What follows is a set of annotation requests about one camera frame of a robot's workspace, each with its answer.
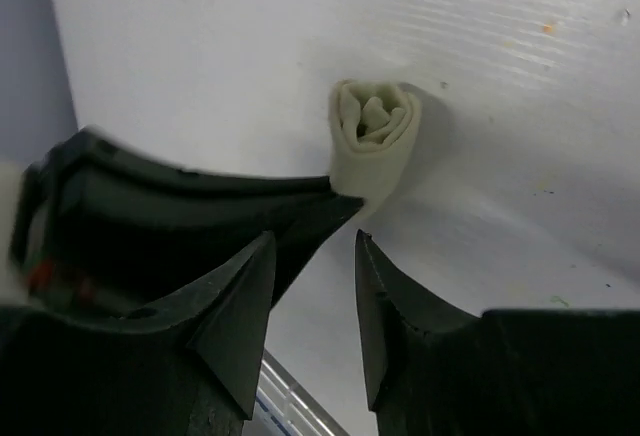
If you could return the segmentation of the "cream ankle sock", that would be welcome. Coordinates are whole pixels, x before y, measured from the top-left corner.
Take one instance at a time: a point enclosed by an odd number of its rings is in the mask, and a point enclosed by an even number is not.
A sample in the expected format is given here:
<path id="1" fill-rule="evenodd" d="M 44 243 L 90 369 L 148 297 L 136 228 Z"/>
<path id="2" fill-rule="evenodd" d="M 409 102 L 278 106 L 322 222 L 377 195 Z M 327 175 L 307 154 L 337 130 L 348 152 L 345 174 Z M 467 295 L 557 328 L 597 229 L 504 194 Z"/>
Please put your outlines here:
<path id="1" fill-rule="evenodd" d="M 360 198 L 360 219 L 394 192 L 412 154 L 422 103 L 393 82 L 344 80 L 331 90 L 329 179 L 334 192 Z"/>

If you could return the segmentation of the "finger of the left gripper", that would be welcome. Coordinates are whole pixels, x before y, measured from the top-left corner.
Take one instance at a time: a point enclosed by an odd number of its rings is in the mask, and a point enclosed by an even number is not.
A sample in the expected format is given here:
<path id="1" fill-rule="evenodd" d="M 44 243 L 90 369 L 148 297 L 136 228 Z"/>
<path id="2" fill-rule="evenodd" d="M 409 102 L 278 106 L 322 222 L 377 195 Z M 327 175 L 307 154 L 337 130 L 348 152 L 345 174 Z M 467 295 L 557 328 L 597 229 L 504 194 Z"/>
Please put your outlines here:
<path id="1" fill-rule="evenodd" d="M 9 254 L 32 288 L 59 268 L 153 301 L 270 232 L 280 299 L 363 204 L 325 176 L 200 173 L 83 129 L 24 172 Z"/>

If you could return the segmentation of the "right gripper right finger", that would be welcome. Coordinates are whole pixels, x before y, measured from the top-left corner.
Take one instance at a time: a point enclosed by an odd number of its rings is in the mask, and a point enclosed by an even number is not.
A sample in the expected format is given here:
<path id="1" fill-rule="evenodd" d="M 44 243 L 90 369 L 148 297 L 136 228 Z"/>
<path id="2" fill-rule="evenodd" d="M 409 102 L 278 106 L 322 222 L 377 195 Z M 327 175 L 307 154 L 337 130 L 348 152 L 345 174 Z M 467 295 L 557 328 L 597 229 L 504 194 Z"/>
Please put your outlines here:
<path id="1" fill-rule="evenodd" d="M 366 397 L 382 435 L 635 435 L 635 310 L 471 315 L 355 241 Z"/>

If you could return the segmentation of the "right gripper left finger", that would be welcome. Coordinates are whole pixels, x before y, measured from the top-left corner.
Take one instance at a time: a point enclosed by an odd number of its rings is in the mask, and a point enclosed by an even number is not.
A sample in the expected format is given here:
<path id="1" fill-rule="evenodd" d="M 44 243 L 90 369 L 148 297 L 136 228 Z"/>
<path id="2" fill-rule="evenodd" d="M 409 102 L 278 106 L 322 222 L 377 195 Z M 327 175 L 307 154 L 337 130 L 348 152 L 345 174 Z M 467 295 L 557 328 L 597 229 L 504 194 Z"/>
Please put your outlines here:
<path id="1" fill-rule="evenodd" d="M 1 309 L 5 435 L 238 435 L 254 413 L 275 280 L 265 233 L 131 316 Z"/>

